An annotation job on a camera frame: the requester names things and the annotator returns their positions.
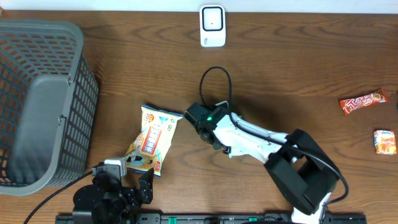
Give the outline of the yellow snack bag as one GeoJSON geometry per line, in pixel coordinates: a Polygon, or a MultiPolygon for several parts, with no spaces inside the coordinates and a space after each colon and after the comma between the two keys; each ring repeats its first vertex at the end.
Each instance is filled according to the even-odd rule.
{"type": "Polygon", "coordinates": [[[161,177],[161,168],[172,145],[177,123],[183,114],[142,105],[141,132],[124,155],[126,166],[136,172],[154,170],[161,177]]]}

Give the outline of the red brown snack packet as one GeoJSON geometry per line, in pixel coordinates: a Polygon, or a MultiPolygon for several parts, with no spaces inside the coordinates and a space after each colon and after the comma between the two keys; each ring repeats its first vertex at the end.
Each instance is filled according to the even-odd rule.
{"type": "Polygon", "coordinates": [[[381,88],[367,95],[356,98],[340,100],[339,105],[345,114],[358,110],[363,107],[376,105],[379,103],[387,103],[389,101],[385,91],[381,88]]]}

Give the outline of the small orange juice carton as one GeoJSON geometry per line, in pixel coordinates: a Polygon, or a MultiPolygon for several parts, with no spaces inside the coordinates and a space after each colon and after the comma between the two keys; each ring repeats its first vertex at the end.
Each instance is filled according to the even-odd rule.
{"type": "Polygon", "coordinates": [[[396,154],[397,148],[394,132],[387,130],[376,130],[374,132],[374,147],[377,154],[396,154]]]}

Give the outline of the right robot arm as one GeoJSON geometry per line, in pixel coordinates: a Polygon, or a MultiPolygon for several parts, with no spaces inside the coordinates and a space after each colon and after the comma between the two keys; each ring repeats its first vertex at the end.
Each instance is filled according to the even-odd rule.
{"type": "Polygon", "coordinates": [[[225,101],[214,106],[194,103],[184,117],[214,149],[222,149],[229,157],[249,155],[261,161],[293,206],[294,223],[322,223],[341,174],[308,133],[261,128],[230,111],[225,101]]]}

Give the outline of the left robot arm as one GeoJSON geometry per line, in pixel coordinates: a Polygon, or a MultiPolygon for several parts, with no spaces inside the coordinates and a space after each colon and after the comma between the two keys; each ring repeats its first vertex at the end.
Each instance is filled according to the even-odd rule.
{"type": "Polygon", "coordinates": [[[93,174],[93,183],[73,196],[74,223],[135,223],[132,212],[153,199],[153,169],[141,175],[139,188],[122,186],[123,175],[117,165],[103,164],[94,168],[93,174]]]}

